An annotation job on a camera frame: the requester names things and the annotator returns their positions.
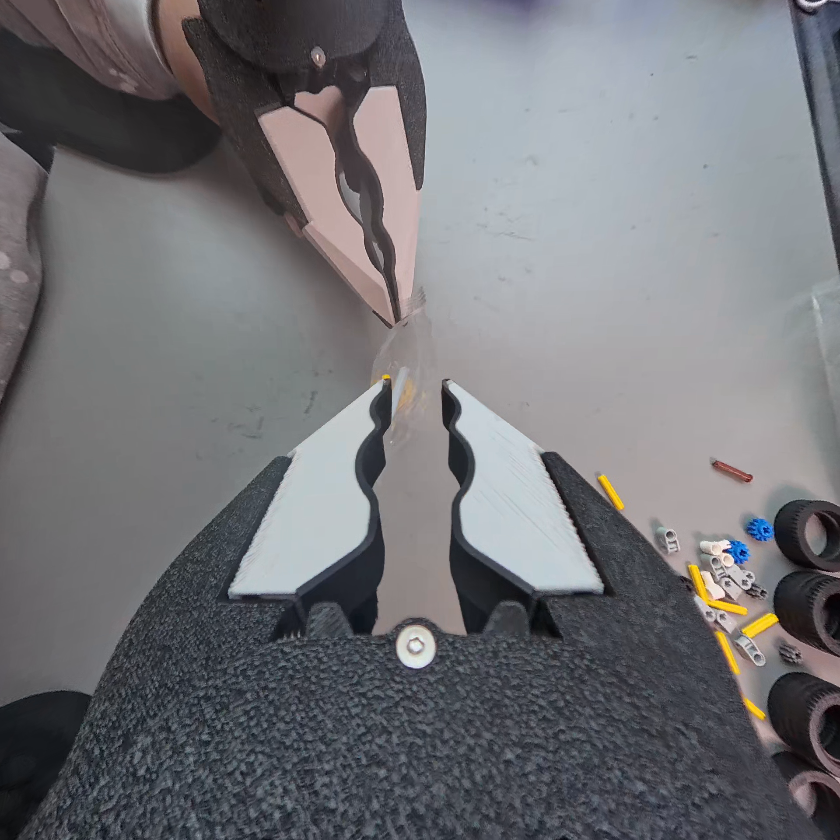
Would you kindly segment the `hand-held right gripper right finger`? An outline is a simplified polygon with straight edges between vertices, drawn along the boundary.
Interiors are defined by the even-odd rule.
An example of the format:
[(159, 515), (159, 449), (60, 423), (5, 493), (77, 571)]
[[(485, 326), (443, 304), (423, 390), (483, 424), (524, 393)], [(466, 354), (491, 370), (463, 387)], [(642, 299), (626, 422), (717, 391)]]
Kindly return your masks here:
[(450, 563), (468, 597), (602, 595), (604, 581), (544, 450), (453, 380), (442, 383), (458, 481)]

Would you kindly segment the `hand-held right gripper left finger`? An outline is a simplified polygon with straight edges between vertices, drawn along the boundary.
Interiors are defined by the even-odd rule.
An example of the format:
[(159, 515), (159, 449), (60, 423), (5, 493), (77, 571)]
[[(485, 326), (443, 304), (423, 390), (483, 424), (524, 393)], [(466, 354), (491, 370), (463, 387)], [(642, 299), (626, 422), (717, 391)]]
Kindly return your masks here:
[(370, 547), (392, 379), (381, 378), (288, 455), (228, 586), (231, 601), (308, 599)]

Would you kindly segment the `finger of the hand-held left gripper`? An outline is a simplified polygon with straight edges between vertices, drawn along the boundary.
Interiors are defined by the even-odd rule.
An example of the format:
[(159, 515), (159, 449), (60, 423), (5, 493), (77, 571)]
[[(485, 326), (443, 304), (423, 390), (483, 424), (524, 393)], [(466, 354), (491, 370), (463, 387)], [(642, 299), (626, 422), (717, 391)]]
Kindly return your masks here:
[(353, 114), (360, 153), (374, 175), (375, 230), (385, 259), (386, 287), (396, 305), (393, 321), (410, 312), (421, 192), (417, 189), (403, 113), (395, 87), (371, 87)]
[[(301, 207), (304, 237), (366, 305), (392, 327), (396, 324), (396, 305), (386, 287), (385, 259), (376, 240), (375, 177), (354, 138), (353, 115), (358, 106), (353, 111), (343, 111), (343, 106), (340, 90), (330, 86), (318, 94), (298, 94), (293, 107), (263, 112), (258, 123)], [(360, 156), (363, 174), (369, 176), (368, 227), (351, 213), (340, 190), (339, 158), (333, 139), (337, 137), (335, 130), (342, 114), (348, 119), (351, 151)]]

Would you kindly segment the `clear plastic bag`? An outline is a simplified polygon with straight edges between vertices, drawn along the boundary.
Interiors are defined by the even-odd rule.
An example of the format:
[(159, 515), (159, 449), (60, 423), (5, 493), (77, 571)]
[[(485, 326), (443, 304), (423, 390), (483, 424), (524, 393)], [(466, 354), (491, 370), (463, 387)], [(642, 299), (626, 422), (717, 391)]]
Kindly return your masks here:
[(374, 358), (371, 385), (384, 374), (394, 375), (407, 367), (415, 384), (415, 401), (405, 412), (392, 413), (385, 433), (385, 450), (396, 452), (417, 441), (433, 424), (440, 410), (437, 344), (427, 314), (425, 289), (415, 287), (405, 301), (405, 318), (389, 329)]

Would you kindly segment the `person's left forearm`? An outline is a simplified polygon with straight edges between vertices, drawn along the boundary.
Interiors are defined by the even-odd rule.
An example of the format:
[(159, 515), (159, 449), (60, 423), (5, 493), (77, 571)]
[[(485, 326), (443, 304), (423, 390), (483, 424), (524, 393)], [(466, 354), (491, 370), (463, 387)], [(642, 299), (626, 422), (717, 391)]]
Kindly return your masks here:
[(182, 27), (197, 1), (2, 1), (2, 29), (55, 49), (107, 87), (150, 100), (186, 95), (217, 122)]

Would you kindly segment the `grey desk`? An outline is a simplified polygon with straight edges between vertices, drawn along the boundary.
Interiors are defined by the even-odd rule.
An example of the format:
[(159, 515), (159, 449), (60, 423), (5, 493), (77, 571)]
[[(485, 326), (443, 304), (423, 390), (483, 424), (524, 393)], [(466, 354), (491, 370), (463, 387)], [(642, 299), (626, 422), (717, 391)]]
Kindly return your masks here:
[[(682, 555), (838, 502), (812, 312), (837, 275), (786, 2), (406, 2), (416, 283), (454, 379)], [(184, 547), (370, 384), (387, 331), (228, 146), (177, 175), (58, 150), (2, 412), (2, 704), (92, 693)], [(441, 410), (388, 454), (378, 633), (464, 631)], [(743, 484), (719, 459), (753, 474)]]

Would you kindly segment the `black desk divider strip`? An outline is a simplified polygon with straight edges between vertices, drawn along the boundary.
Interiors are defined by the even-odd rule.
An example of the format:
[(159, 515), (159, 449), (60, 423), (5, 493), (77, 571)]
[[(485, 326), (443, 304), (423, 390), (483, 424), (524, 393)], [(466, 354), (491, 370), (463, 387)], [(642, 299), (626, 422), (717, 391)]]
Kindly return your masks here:
[(839, 3), (789, 2), (835, 257), (839, 257)]

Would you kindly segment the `pile of small toy parts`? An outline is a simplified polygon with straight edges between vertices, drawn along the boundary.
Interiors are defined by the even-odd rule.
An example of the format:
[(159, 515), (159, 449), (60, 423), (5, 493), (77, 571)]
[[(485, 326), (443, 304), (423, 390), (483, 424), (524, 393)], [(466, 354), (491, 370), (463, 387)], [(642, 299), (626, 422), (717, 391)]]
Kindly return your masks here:
[(729, 539), (701, 538), (686, 552), (689, 594), (710, 629), (715, 652), (754, 721), (767, 721), (771, 685), (805, 665), (804, 648), (782, 629), (781, 619), (747, 563), (737, 563)]

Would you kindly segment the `black rubber toy tire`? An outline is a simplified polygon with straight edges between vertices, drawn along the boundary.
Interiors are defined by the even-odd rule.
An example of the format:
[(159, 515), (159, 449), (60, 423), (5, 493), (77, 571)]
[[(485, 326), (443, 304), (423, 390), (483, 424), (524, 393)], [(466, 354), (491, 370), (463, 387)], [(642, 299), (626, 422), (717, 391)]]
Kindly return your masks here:
[[(820, 552), (811, 546), (806, 531), (815, 519), (825, 533)], [(778, 511), (773, 522), (774, 539), (782, 554), (801, 567), (839, 572), (839, 506), (826, 500), (792, 500)]]
[(839, 838), (839, 781), (791, 752), (772, 756), (789, 793), (824, 838)]
[(768, 696), (776, 734), (815, 767), (839, 776), (839, 687), (802, 672), (778, 678)]
[(839, 657), (839, 580), (816, 571), (787, 574), (776, 586), (773, 607), (794, 638)]

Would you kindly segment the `person's grey mottled clothing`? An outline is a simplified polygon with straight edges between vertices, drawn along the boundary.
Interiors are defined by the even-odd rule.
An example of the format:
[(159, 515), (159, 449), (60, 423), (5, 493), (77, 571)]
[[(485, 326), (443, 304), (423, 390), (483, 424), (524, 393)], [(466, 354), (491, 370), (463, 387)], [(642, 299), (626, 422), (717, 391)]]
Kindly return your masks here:
[(1, 395), (16, 372), (43, 283), (40, 215), (47, 171), (1, 139)]

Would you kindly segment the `clear bag of lego parts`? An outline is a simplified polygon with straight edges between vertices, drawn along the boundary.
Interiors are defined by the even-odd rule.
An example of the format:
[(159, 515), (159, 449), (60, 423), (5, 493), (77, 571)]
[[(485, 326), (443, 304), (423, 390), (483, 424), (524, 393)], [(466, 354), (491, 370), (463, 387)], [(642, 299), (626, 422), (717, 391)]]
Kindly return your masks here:
[(815, 332), (822, 356), (828, 395), (839, 423), (839, 278), (812, 290)]

